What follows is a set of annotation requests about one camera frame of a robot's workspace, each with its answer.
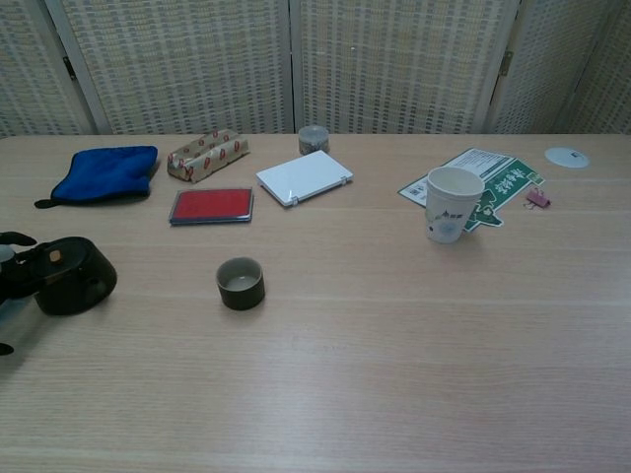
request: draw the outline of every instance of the wooden table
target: wooden table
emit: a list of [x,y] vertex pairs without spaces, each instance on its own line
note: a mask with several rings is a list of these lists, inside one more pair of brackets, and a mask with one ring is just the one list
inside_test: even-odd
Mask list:
[[[252,223],[170,228],[189,140],[0,142],[0,229],[88,237],[119,276],[87,313],[0,325],[3,472],[631,471],[629,137],[333,136],[355,181],[285,210],[254,173],[297,139],[251,136],[194,188],[254,186]],[[34,208],[74,152],[128,144],[160,150],[147,200]],[[548,163],[559,145],[592,165]],[[552,206],[432,243],[396,191],[469,147],[526,161]],[[237,255],[267,284],[247,313],[214,282]]]

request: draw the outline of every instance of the blue cloth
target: blue cloth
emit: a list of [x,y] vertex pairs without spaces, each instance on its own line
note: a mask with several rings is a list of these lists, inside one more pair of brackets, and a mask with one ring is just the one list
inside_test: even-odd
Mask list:
[[68,175],[39,209],[60,204],[87,204],[123,196],[149,195],[149,172],[156,162],[154,146],[126,146],[80,151],[72,157]]

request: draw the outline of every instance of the white notebook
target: white notebook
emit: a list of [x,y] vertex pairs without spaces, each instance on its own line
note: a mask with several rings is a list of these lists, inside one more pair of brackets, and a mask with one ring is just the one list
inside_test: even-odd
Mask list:
[[353,173],[324,151],[316,151],[256,173],[258,183],[284,206],[320,194],[353,178]]

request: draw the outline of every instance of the black object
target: black object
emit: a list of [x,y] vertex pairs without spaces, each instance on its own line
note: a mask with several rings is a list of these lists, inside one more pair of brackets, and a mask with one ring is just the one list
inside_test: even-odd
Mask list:
[[217,287],[227,307],[247,310],[265,297],[263,270],[251,258],[229,259],[217,270]]
[[[30,244],[22,234],[0,234],[0,243]],[[41,243],[2,263],[0,304],[35,294],[39,308],[51,315],[71,315],[92,308],[116,286],[116,271],[87,238],[71,236]]]
[[6,343],[0,343],[0,357],[4,357],[5,355],[11,355],[13,352],[14,350],[11,345],[7,345]]

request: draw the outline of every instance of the white paper cup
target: white paper cup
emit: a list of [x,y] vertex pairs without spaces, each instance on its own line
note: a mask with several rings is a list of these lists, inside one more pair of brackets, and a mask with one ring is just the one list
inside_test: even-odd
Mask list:
[[482,192],[484,181],[466,169],[430,170],[425,207],[427,237],[438,243],[453,243],[460,238]]

